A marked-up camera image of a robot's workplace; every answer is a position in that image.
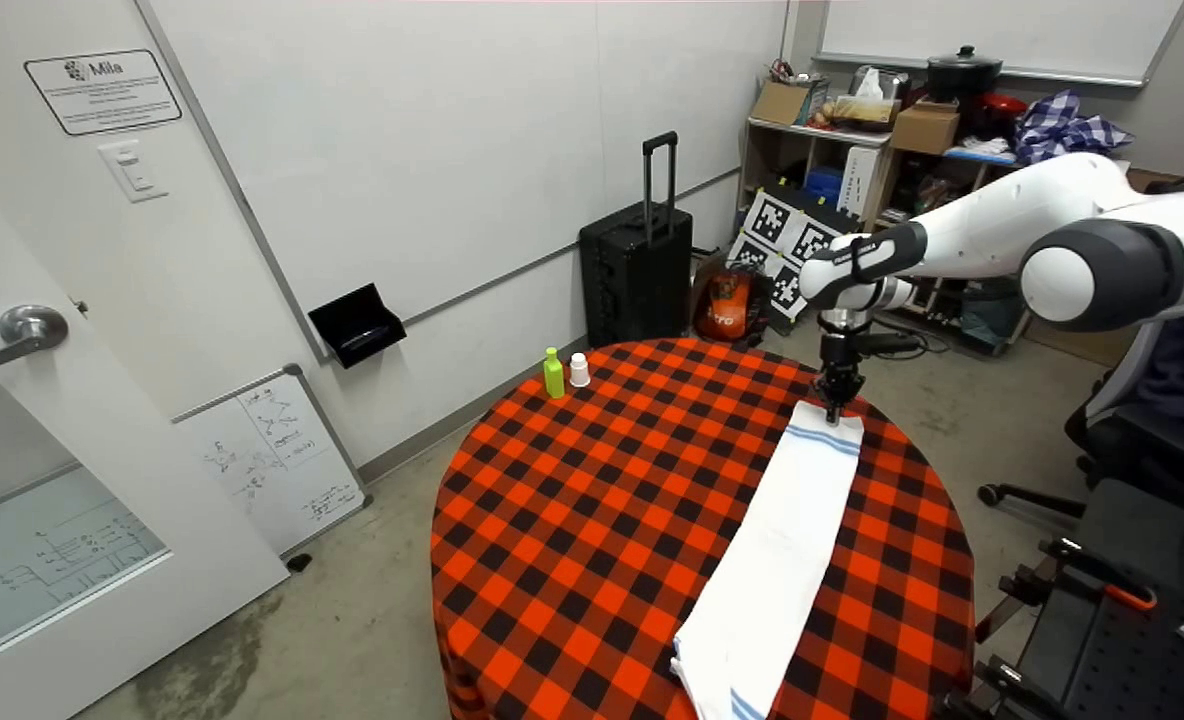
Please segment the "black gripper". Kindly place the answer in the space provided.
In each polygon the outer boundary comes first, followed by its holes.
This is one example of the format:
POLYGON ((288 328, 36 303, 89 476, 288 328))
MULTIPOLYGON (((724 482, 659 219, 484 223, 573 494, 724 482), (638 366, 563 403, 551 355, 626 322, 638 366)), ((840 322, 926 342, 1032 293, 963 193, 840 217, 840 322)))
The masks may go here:
POLYGON ((826 384, 826 417, 862 411, 862 342, 873 319, 847 309, 827 309, 822 314, 822 384, 826 384))

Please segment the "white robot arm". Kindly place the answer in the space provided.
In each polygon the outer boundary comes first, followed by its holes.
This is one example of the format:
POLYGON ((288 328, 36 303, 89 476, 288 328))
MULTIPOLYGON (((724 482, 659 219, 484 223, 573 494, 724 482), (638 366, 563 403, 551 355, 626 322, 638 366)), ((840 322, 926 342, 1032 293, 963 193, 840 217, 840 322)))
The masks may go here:
POLYGON ((840 417, 862 396, 875 309, 906 309, 917 279, 1011 275, 1023 309, 1070 332, 1184 314, 1184 187, 1141 193, 1096 150, 1016 168, 891 226, 806 251, 801 293, 826 322, 822 396, 840 417))

